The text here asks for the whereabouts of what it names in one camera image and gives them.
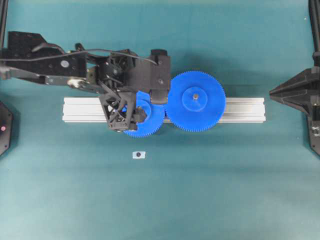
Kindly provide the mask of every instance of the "teal table surface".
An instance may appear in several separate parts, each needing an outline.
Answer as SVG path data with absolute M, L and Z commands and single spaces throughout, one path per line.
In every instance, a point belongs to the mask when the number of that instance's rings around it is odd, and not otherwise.
M 267 121 L 132 139 L 62 121 L 64 97 L 92 94 L 1 81 L 15 117 L 1 240 L 320 239 L 320 157 L 305 116 L 268 95 L 313 66 L 307 0 L 10 0 L 6 30 L 66 51 L 167 49 L 173 76 L 199 70 L 228 97 L 264 97 Z

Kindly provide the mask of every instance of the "black metal plate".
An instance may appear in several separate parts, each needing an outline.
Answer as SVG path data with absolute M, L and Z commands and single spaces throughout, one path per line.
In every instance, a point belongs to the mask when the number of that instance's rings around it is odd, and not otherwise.
M 0 101 L 0 155 L 10 147 L 12 121 L 12 113 Z

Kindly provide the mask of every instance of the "bolt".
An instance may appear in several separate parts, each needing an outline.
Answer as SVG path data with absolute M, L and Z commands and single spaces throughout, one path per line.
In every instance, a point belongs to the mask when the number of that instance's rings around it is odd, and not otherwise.
M 198 93 L 193 94 L 193 99 L 194 100 L 198 100 L 198 98 L 199 98 L 199 94 Z
M 66 60 L 62 60 L 62 61 L 60 62 L 60 64 L 61 64 L 61 66 L 64 67 L 64 68 L 69 67 L 69 62 L 66 61 Z

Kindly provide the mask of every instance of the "small blue gear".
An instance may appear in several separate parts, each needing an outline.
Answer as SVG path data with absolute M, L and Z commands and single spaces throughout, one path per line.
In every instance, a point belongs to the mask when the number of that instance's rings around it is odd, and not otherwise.
M 201 71 L 187 71 L 172 79 L 164 108 L 178 128 L 201 132 L 218 123 L 225 112 L 226 95 L 213 76 Z
M 163 124 L 165 108 L 150 102 L 150 96 L 142 91 L 136 94 L 136 107 L 141 107 L 146 114 L 144 122 L 137 123 L 137 130 L 124 131 L 125 134 L 134 138 L 144 138 L 154 134 Z

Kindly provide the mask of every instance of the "cable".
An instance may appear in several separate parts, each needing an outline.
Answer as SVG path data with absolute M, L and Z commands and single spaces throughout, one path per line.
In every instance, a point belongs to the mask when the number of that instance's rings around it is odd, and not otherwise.
M 43 57 L 37 57 L 37 58 L 32 58 L 32 59 L 23 59 L 23 58 L 5 59 L 5 58 L 0 58 L 0 61 L 3 61 L 3 62 L 35 62 L 35 61 L 40 61 L 40 60 L 68 57 L 68 56 L 72 56 L 72 55 L 78 55 L 78 54 L 89 53 L 89 52 L 105 52 L 105 53 L 111 53 L 111 54 L 119 54 L 119 55 L 131 57 L 131 58 L 134 58 L 134 59 L 141 59 L 141 60 L 150 62 L 150 63 L 152 63 L 154 65 L 158 65 L 155 61 L 153 61 L 153 60 L 151 60 L 149 58 L 145 58 L 145 57 L 141 57 L 141 56 L 135 56 L 135 55 L 131 55 L 131 54 L 125 53 L 125 52 L 112 51 L 112 50 L 101 49 L 101 48 L 92 48 L 92 49 L 87 49 L 87 50 L 74 51 L 74 52 L 70 52 L 70 53 L 66 53 L 66 54 L 60 54 L 60 55 L 55 55 L 55 56 L 43 56 Z
M 111 77 L 111 76 L 109 76 L 109 75 L 107 75 L 106 78 L 107 78 L 107 79 L 110 79 L 111 81 L 114 81 L 114 82 L 116 82 L 116 83 L 118 83 L 118 84 L 123 85 L 123 83 L 122 83 L 121 81 L 119 81 L 119 80 L 117 80 L 117 79 L 115 79 L 115 78 L 113 78 L 113 77 Z

